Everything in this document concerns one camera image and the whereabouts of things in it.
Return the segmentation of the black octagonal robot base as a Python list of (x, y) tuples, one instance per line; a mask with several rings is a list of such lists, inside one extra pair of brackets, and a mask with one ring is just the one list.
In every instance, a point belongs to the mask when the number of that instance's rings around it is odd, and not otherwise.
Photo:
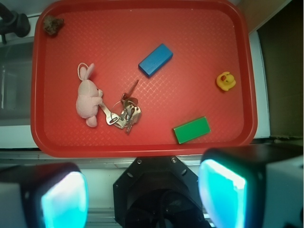
[(198, 176), (175, 156), (139, 157), (113, 184), (123, 228), (208, 228)]

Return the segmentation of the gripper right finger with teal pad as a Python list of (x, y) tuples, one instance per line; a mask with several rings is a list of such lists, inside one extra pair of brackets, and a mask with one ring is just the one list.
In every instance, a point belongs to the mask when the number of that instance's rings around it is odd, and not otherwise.
[(301, 228), (304, 148), (283, 143), (211, 148), (198, 187), (218, 228)]

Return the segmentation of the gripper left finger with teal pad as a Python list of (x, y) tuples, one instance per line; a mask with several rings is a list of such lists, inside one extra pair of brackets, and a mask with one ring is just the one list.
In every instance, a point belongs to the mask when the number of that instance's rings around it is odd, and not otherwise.
[(88, 185), (70, 162), (0, 170), (2, 228), (84, 228)]

